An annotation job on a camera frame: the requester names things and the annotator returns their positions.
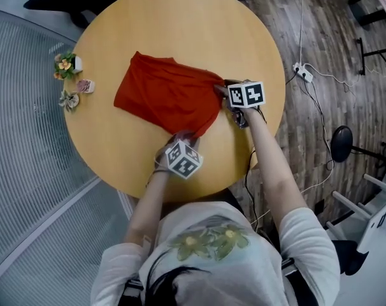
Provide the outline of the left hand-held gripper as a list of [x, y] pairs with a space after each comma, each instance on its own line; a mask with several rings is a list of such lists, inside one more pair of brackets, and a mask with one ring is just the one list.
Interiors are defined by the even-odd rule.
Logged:
[[187, 180], [203, 165], [203, 156], [198, 152], [200, 138], [190, 131], [174, 135], [165, 150], [167, 167], [179, 177]]

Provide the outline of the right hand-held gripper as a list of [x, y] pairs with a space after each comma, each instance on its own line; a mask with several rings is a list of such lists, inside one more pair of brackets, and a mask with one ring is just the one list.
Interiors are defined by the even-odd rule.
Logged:
[[215, 84], [214, 90], [222, 99], [227, 100], [227, 109], [232, 113], [233, 120], [240, 129], [248, 127], [244, 109], [256, 110], [265, 120], [261, 111], [261, 105], [266, 103], [262, 82], [224, 80], [224, 83], [225, 86]]

